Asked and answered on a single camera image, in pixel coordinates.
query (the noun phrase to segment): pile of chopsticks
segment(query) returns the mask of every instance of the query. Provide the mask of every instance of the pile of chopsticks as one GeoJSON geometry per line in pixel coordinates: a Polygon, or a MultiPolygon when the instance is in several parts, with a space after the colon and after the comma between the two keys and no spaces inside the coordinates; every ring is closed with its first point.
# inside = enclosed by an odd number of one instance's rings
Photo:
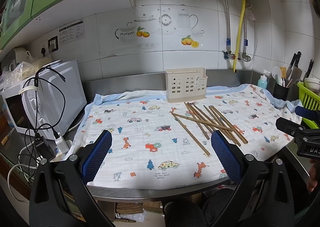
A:
{"type": "Polygon", "coordinates": [[[191,138],[202,148],[207,156],[210,156],[210,152],[205,149],[205,147],[197,140],[197,138],[187,129],[187,127],[178,119],[178,117],[191,120],[197,123],[198,127],[202,131],[203,135],[209,140],[209,136],[206,130],[203,128],[207,128],[207,130],[212,133],[215,130],[220,130],[229,140],[233,141],[234,144],[241,146],[238,139],[233,135],[234,133],[238,138],[244,143],[247,144],[248,141],[246,138],[213,106],[210,105],[208,108],[204,105],[204,108],[207,110],[209,115],[212,117],[210,118],[204,111],[198,108],[194,103],[184,103],[187,107],[190,115],[192,117],[187,117],[184,115],[180,115],[174,112],[171,114],[174,118],[179,122],[179,124],[186,130],[186,132],[191,136],[191,138]]]}

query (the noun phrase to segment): cabinet handle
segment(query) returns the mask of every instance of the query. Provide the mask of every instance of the cabinet handle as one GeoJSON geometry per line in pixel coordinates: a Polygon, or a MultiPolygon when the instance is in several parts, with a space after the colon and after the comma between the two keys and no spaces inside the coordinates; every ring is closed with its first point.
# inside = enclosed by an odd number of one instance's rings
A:
{"type": "Polygon", "coordinates": [[[1,32],[3,31],[3,20],[4,20],[4,12],[6,11],[6,9],[3,10],[2,12],[2,18],[1,18],[1,24],[0,24],[0,30],[1,32]]]}

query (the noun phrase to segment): beige plastic basket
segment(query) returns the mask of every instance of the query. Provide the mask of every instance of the beige plastic basket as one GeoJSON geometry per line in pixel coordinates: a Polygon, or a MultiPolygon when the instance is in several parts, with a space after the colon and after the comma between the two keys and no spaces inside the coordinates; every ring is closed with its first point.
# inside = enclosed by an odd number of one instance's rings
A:
{"type": "Polygon", "coordinates": [[[167,101],[196,101],[205,98],[207,79],[203,67],[166,70],[167,101]]]}

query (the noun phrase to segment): green plastic basket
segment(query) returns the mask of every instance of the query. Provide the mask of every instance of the green plastic basket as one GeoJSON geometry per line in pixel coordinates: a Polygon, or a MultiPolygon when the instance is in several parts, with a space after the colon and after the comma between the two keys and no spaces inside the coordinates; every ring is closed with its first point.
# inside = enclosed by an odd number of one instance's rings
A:
{"type": "MultiPolygon", "coordinates": [[[[304,87],[303,82],[297,83],[299,87],[299,99],[302,102],[304,108],[311,109],[311,110],[319,110],[320,109],[320,97],[304,87]]],[[[310,127],[310,129],[318,129],[319,127],[317,124],[305,118],[302,120],[310,127]]]]}

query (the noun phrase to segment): dish rack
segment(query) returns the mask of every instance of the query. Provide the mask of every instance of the dish rack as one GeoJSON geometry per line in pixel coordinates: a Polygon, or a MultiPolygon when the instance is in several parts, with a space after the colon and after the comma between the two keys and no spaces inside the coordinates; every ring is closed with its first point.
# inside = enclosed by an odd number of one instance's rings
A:
{"type": "Polygon", "coordinates": [[[167,69],[165,71],[167,101],[196,101],[205,98],[208,77],[205,68],[167,69]]]}
{"type": "MultiPolygon", "coordinates": [[[[306,109],[311,110],[319,110],[320,109],[320,97],[307,89],[304,86],[303,82],[297,83],[297,86],[299,87],[299,100],[302,102],[302,105],[306,109]]],[[[318,129],[318,125],[312,121],[308,120],[306,118],[302,118],[302,120],[311,128],[311,129],[318,129]]]]}

